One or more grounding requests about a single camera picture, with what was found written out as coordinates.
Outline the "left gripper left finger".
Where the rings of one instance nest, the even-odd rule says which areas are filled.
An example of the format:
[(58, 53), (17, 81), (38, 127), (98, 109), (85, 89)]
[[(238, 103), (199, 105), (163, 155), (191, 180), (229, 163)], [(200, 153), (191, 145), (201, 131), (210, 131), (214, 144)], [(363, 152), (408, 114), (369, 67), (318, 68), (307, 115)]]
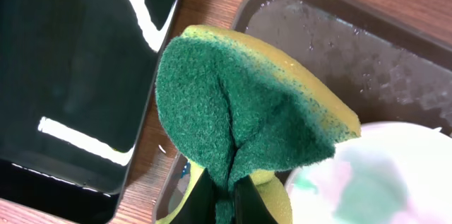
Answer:
[(201, 173), (182, 209), (170, 224), (215, 224), (215, 190), (206, 171)]

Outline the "green yellow sponge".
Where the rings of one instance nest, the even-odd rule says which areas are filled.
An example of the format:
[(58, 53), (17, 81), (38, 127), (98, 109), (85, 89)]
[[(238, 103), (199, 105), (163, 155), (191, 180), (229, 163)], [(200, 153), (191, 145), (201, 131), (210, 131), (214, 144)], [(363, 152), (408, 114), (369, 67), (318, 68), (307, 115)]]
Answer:
[(358, 138), (358, 116), (314, 74), (283, 51), (249, 35), (191, 25), (165, 48), (155, 100), (170, 140), (191, 163), (180, 220), (195, 191), (214, 196), (217, 223), (236, 219), (233, 193), (249, 178), (277, 223), (292, 222), (276, 172), (333, 157)]

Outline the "white plate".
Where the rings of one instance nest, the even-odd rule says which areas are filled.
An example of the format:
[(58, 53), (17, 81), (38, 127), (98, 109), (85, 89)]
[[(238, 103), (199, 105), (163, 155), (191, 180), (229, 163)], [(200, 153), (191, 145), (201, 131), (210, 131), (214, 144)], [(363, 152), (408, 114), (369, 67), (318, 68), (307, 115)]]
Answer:
[(451, 137), (406, 122), (362, 126), (335, 156), (287, 178), (293, 223), (451, 224)]

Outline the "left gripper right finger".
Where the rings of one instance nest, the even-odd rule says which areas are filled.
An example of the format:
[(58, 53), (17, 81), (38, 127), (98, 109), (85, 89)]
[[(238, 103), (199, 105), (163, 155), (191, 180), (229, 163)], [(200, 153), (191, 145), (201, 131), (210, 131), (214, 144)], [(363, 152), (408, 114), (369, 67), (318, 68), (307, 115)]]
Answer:
[(234, 223), (277, 223), (266, 208), (250, 176), (241, 178), (234, 185)]

